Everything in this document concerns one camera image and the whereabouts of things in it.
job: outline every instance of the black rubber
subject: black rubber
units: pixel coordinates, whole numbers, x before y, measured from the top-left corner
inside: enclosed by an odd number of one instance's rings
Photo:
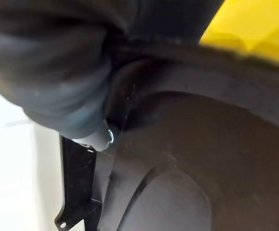
[[[279,67],[146,54],[113,84],[123,132],[97,157],[99,230],[279,231]]]

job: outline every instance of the yellow surface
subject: yellow surface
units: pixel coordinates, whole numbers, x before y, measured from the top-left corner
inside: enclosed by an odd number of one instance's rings
[[[201,44],[279,62],[279,0],[225,0]]]

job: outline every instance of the black bracket tab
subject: black bracket tab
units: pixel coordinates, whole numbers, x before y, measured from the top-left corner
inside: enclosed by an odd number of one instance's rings
[[[96,231],[102,202],[91,198],[96,153],[61,137],[63,207],[55,219],[59,231],[68,231],[84,219],[86,230]]]

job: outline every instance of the white wall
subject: white wall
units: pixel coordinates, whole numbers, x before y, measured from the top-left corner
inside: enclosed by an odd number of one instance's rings
[[[59,150],[56,132],[0,96],[0,231],[57,231],[54,219],[63,201]]]

